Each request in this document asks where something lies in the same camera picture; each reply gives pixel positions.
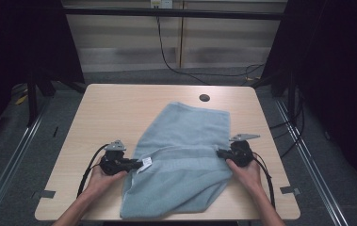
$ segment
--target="towel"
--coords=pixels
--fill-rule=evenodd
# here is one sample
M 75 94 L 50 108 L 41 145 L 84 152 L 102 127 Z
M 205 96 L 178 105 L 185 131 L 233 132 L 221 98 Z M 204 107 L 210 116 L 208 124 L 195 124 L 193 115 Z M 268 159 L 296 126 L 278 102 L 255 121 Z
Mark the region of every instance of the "towel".
M 132 170 L 122 190 L 122 218 L 202 212 L 226 187 L 231 171 L 216 150 L 229 149 L 228 112 L 170 103 L 140 138 L 133 158 L 152 165 Z

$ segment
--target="black round hole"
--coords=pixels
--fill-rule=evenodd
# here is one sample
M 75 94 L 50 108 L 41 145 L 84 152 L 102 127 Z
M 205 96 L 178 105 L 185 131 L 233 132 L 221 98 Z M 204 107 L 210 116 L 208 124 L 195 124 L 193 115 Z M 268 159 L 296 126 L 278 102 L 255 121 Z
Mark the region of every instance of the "black round hole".
M 199 97 L 199 99 L 201 99 L 201 101 L 203 101 L 203 102 L 208 102 L 208 101 L 210 101 L 210 96 L 207 95 L 207 94 L 202 94 L 202 95 Z

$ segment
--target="table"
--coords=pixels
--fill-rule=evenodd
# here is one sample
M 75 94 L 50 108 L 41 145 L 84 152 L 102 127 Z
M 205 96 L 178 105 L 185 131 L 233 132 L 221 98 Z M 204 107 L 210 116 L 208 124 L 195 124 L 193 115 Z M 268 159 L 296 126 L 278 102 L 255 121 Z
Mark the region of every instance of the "table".
M 202 102 L 207 94 L 210 101 Z M 93 154 L 104 144 L 120 139 L 131 157 L 139 138 L 169 102 L 229 111 L 231 134 L 258 134 L 249 140 L 254 152 L 265 160 L 274 185 L 277 211 L 283 219 L 296 219 L 300 210 L 289 186 L 284 166 L 276 150 L 254 89 L 243 87 L 106 85 L 88 86 L 69 134 L 60 151 L 45 190 L 55 191 L 52 199 L 41 198 L 35 217 L 56 220 L 75 200 L 82 175 Z M 268 194 L 267 180 L 262 183 Z M 122 180 L 95 203 L 83 219 L 120 220 Z M 203 213 L 170 215 L 163 220 L 238 220 L 258 219 L 247 191 L 232 178 L 216 201 Z

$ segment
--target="gray carpet floor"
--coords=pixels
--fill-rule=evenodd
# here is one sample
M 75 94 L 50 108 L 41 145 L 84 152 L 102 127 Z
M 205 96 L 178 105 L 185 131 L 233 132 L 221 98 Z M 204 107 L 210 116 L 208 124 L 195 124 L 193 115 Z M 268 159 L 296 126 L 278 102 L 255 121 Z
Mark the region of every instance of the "gray carpet floor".
M 250 78 L 254 81 L 261 74 L 254 71 Z M 191 69 L 191 73 L 223 73 L 237 74 L 245 72 L 243 68 L 232 69 Z M 213 76 L 196 75 L 210 85 L 239 86 L 244 83 L 244 76 Z M 183 74 L 167 70 L 119 73 L 86 74 L 87 84 L 90 83 L 134 83 L 134 84 L 182 84 L 205 85 L 199 80 Z M 41 125 L 31 141 L 24 159 L 14 175 L 8 191 L 0 204 L 0 225 L 50 225 L 51 222 L 37 221 L 34 217 L 39 200 L 33 194 L 44 189 L 63 141 L 67 136 L 73 117 L 82 99 L 77 93 L 63 85 L 55 84 L 57 93 L 51 98 L 49 107 L 43 115 Z M 256 90 L 260 104 L 265 113 L 269 126 L 283 122 L 276 106 L 277 97 L 272 97 L 270 87 Z M 15 105 L 20 94 L 12 96 L 12 100 L 0 120 L 0 175 L 8 163 L 25 132 L 28 121 L 27 102 Z M 286 95 L 279 97 L 286 100 Z M 302 134 L 316 164 L 318 165 L 327 185 L 340 204 L 349 225 L 357 225 L 357 172 L 347 163 L 334 141 L 325 137 L 323 125 L 316 116 L 304 106 L 304 121 L 298 118 Z M 293 144 L 286 127 L 271 129 L 279 153 L 284 153 Z M 300 190 L 296 197 L 301 210 L 299 219 L 289 220 L 287 225 L 334 225 L 310 173 L 304 166 L 296 147 L 283 159 L 289 181 L 293 187 Z M 102 222 L 85 222 L 88 225 L 102 225 Z

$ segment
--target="person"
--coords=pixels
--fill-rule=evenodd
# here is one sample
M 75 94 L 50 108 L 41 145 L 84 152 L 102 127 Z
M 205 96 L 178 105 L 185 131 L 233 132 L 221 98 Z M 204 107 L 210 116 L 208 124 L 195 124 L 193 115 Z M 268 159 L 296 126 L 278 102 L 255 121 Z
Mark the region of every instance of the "person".
M 257 211 L 260 215 L 261 222 L 264 226 L 281 226 L 284 225 L 281 217 L 272 207 L 266 192 L 261 184 L 260 166 L 255 161 L 244 168 L 238 167 L 234 161 L 226 160 L 229 168 L 239 182 L 248 190 L 255 203 Z M 59 225 L 78 225 L 79 220 L 88 211 L 90 205 L 96 202 L 116 181 L 120 180 L 127 174 L 126 171 L 121 171 L 113 176 L 106 175 L 99 166 L 92 169 L 92 174 L 89 179 L 87 188 L 82 194 L 72 203 L 72 205 L 61 215 L 61 217 L 53 224 Z

